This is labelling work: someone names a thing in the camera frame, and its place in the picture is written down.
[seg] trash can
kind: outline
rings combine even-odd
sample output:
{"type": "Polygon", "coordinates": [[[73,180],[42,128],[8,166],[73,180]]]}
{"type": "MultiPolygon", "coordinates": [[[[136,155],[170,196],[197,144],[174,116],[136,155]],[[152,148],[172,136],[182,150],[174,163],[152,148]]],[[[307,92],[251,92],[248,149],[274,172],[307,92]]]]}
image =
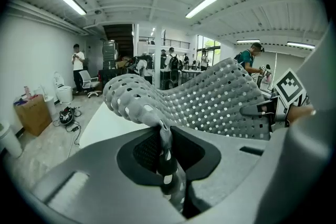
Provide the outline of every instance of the trash can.
{"type": "Polygon", "coordinates": [[[22,148],[19,140],[13,133],[10,125],[6,121],[0,121],[0,144],[7,149],[9,154],[14,158],[19,158],[22,153],[22,148]]]}
{"type": "Polygon", "coordinates": [[[51,119],[54,121],[57,117],[57,111],[55,108],[54,97],[51,95],[47,95],[44,97],[44,101],[47,104],[49,114],[51,119]]]}

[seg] railing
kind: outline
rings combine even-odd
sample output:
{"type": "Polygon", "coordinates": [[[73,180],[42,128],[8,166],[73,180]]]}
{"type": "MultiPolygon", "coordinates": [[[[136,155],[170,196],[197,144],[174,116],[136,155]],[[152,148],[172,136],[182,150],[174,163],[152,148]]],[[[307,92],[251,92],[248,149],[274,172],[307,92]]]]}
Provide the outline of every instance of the railing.
{"type": "MultiPolygon", "coordinates": [[[[155,45],[155,38],[153,38],[153,37],[139,37],[139,40],[146,40],[148,44],[155,45]]],[[[184,42],[184,41],[179,41],[179,40],[162,38],[161,39],[161,46],[189,49],[190,43],[189,42],[184,42]]]]}

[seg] toilet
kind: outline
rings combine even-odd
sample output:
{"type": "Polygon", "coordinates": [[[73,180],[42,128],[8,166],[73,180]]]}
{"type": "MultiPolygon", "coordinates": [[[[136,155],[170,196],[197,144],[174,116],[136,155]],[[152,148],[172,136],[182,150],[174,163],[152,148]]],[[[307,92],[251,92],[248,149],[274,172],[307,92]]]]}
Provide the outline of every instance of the toilet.
{"type": "Polygon", "coordinates": [[[54,73],[54,85],[59,102],[69,104],[72,101],[72,87],[64,85],[64,79],[58,72],[54,73]]]}

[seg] marble floor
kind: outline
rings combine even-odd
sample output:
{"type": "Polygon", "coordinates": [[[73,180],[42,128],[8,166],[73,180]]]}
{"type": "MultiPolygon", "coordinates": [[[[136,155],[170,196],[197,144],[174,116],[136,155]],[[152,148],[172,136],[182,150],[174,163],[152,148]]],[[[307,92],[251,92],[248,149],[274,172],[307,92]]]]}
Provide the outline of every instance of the marble floor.
{"type": "MultiPolygon", "coordinates": [[[[58,112],[67,106],[80,107],[82,115],[76,118],[81,125],[77,143],[102,102],[102,96],[88,98],[84,95],[75,96],[70,105],[56,105],[58,112]]],[[[22,155],[15,159],[6,153],[3,158],[4,166],[13,180],[30,190],[50,169],[68,158],[71,144],[70,156],[80,150],[78,145],[74,144],[77,135],[78,131],[68,133],[63,126],[55,127],[53,123],[50,123],[38,137],[24,132],[19,138],[24,149],[22,155]]]]}

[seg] ceiling light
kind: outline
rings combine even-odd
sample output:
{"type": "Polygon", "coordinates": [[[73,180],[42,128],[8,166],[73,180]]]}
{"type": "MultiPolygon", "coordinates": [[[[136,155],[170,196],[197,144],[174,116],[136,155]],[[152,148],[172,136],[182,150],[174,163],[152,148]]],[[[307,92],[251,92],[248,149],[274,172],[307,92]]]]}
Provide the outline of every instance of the ceiling light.
{"type": "Polygon", "coordinates": [[[82,9],[75,0],[63,0],[67,3],[70,7],[72,7],[75,11],[77,11],[80,15],[85,15],[86,11],[82,9]]]}
{"type": "Polygon", "coordinates": [[[237,43],[254,43],[254,42],[260,42],[260,40],[259,39],[237,40],[237,43]]]}
{"type": "Polygon", "coordinates": [[[315,49],[314,45],[304,44],[304,43],[287,42],[287,45],[301,47],[301,48],[307,48],[307,49],[315,49]]]}
{"type": "Polygon", "coordinates": [[[197,7],[195,7],[185,17],[188,18],[188,19],[194,17],[197,13],[199,13],[201,10],[205,9],[208,5],[214,3],[215,1],[217,1],[217,0],[203,0],[201,3],[198,4],[197,7]]]}

